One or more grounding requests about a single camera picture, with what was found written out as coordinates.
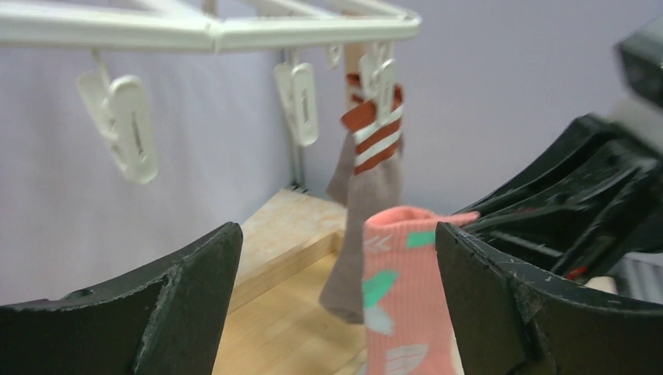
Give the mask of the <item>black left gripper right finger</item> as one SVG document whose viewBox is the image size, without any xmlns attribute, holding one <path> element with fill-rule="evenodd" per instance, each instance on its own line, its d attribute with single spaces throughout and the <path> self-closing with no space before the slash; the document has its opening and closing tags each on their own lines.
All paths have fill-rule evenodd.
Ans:
<svg viewBox="0 0 663 375">
<path fill-rule="evenodd" d="M 661 305 L 566 280 L 448 223 L 435 240 L 465 373 L 661 373 Z"/>
</svg>

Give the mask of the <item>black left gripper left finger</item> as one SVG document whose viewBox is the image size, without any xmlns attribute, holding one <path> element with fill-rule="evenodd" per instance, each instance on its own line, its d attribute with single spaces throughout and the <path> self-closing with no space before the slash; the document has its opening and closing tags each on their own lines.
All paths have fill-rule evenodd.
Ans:
<svg viewBox="0 0 663 375">
<path fill-rule="evenodd" d="M 4 374 L 210 374 L 242 251 L 226 223 L 59 300 L 1 308 Z"/>
</svg>

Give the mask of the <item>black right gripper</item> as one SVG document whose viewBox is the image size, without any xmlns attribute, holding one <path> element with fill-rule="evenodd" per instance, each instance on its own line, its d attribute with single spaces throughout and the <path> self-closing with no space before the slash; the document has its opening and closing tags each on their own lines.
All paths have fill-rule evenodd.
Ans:
<svg viewBox="0 0 663 375">
<path fill-rule="evenodd" d="M 611 140 L 617 145 L 607 161 L 620 170 L 568 176 Z M 551 273 L 588 279 L 629 252 L 662 252 L 662 154 L 622 124 L 587 114 L 517 176 L 461 211 L 480 212 L 466 231 L 501 251 L 559 259 Z"/>
</svg>

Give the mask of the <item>pink sock with green pattern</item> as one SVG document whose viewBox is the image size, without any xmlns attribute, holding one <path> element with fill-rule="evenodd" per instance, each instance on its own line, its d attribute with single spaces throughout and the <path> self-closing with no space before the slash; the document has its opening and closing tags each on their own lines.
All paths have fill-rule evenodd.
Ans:
<svg viewBox="0 0 663 375">
<path fill-rule="evenodd" d="M 368 374 L 453 374 L 453 326 L 435 251 L 439 222 L 463 226 L 478 212 L 440 216 L 397 206 L 364 222 L 362 293 Z"/>
</svg>

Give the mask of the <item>grey sock with red stripes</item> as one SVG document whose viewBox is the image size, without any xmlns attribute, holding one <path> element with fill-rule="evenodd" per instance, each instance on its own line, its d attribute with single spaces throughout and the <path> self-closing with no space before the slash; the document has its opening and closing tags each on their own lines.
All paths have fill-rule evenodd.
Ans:
<svg viewBox="0 0 663 375">
<path fill-rule="evenodd" d="M 350 108 L 359 105 L 364 101 L 364 92 L 360 82 L 360 75 L 358 73 L 346 74 L 346 93 L 348 106 Z"/>
</svg>

